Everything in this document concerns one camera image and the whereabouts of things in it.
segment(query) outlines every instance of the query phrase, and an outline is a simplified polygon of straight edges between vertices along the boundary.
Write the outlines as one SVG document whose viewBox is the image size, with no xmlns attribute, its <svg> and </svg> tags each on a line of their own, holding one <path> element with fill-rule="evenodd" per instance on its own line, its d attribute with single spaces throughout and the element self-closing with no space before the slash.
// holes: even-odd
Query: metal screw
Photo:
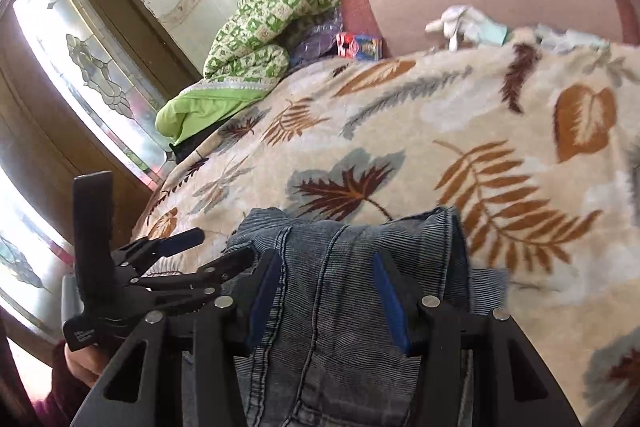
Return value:
<svg viewBox="0 0 640 427">
<path fill-rule="evenodd" d="M 422 305 L 426 308 L 437 308 L 440 305 L 440 299 L 435 295 L 425 295 L 422 298 Z"/>
<path fill-rule="evenodd" d="M 222 297 L 218 297 L 214 301 L 216 308 L 229 308 L 234 303 L 234 300 L 229 297 L 229 295 L 223 295 Z"/>
<path fill-rule="evenodd" d="M 145 315 L 145 321 L 149 324 L 156 324 L 164 319 L 164 314 L 159 310 L 153 310 Z"/>
<path fill-rule="evenodd" d="M 506 321 L 509 320 L 509 317 L 511 317 L 511 314 L 504 308 L 496 308 L 493 313 L 494 319 L 498 321 Z"/>
</svg>

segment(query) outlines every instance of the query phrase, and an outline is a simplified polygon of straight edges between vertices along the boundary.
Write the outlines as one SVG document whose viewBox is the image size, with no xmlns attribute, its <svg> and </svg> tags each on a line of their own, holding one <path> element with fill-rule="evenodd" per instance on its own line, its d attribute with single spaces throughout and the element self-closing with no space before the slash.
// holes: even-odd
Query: gray denim garment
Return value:
<svg viewBox="0 0 640 427">
<path fill-rule="evenodd" d="M 405 424 L 419 359 L 405 358 L 391 341 L 372 279 L 378 250 L 389 251 L 425 295 L 462 309 L 487 314 L 506 294 L 504 271 L 469 267 L 452 208 L 362 226 L 254 208 L 227 251 L 248 243 L 258 253 L 273 248 L 282 259 L 262 346 L 236 359 L 248 427 Z M 462 366 L 468 384 L 470 368 Z M 469 397 L 462 402 L 464 423 Z"/>
</svg>

